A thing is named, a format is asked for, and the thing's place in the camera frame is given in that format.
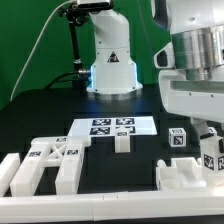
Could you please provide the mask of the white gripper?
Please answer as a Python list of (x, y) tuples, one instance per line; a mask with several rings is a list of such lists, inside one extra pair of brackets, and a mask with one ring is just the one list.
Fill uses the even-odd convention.
[(199, 140), (214, 136), (207, 121), (224, 123), (224, 65), (212, 68), (212, 79), (209, 81), (188, 81), (184, 70), (174, 69), (171, 42), (154, 55), (155, 67), (159, 68), (157, 56), (162, 52), (168, 55), (168, 66), (162, 67), (158, 77), (165, 110), (191, 117), (191, 125)]

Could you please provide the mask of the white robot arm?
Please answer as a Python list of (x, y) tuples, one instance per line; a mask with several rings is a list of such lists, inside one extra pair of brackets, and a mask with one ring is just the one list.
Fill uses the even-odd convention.
[[(96, 60), (87, 91), (95, 96), (142, 88), (129, 53), (129, 24), (112, 0), (90, 0)], [(155, 56), (167, 112), (191, 119), (200, 138), (207, 123), (224, 123), (224, 0), (151, 0), (153, 21), (171, 41)]]

